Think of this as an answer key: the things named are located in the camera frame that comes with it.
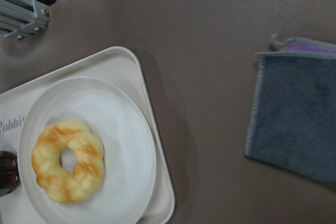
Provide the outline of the white round plate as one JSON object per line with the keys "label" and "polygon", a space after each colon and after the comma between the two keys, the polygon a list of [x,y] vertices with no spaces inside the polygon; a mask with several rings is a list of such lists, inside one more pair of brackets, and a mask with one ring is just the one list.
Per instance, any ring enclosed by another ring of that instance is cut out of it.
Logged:
{"label": "white round plate", "polygon": [[[83,122],[104,147],[102,185],[76,204],[49,199],[37,185],[31,163],[42,130],[66,119]],[[89,77],[60,81],[36,100],[20,134],[18,164],[25,192],[47,223],[136,223],[156,178],[154,140],[143,113],[123,91]]]}

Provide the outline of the glazed donut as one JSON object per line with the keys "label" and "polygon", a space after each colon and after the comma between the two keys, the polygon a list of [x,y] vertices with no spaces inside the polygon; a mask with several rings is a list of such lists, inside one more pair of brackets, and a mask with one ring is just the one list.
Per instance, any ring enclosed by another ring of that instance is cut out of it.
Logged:
{"label": "glazed donut", "polygon": [[31,156],[38,186],[57,203],[81,203],[102,183],[104,147],[82,122],[65,120],[47,126]]}

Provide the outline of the cream rabbit tray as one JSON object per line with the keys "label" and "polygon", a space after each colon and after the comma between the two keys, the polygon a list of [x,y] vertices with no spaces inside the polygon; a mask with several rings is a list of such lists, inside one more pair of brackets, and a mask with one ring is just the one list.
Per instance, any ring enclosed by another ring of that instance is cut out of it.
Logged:
{"label": "cream rabbit tray", "polygon": [[[17,155],[24,120],[36,100],[54,84],[77,77],[105,81],[128,95],[143,113],[156,153],[156,178],[150,201],[136,223],[166,223],[175,207],[174,191],[141,66],[123,47],[111,47],[1,94],[1,150]],[[1,197],[2,223],[47,223],[20,185]]]}

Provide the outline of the tea bottle on tray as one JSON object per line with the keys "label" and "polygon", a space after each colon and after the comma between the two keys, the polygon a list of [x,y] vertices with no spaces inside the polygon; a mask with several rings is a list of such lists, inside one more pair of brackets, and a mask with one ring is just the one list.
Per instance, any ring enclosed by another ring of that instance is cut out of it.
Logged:
{"label": "tea bottle on tray", "polygon": [[12,193],[19,185],[17,156],[8,151],[1,151],[1,197]]}

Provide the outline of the grey folded cloth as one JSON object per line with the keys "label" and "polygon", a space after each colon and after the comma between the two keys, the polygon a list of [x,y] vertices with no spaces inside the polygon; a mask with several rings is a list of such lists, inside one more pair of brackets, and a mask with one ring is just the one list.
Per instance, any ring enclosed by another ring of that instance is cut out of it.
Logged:
{"label": "grey folded cloth", "polygon": [[245,155],[335,186],[335,44],[271,41],[259,54]]}

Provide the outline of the aluminium frame post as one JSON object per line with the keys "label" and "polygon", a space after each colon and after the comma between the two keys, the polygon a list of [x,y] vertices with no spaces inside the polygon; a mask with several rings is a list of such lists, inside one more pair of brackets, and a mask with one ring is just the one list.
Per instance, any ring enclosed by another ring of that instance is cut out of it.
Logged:
{"label": "aluminium frame post", "polygon": [[48,27],[49,7],[36,0],[1,0],[1,36],[22,40]]}

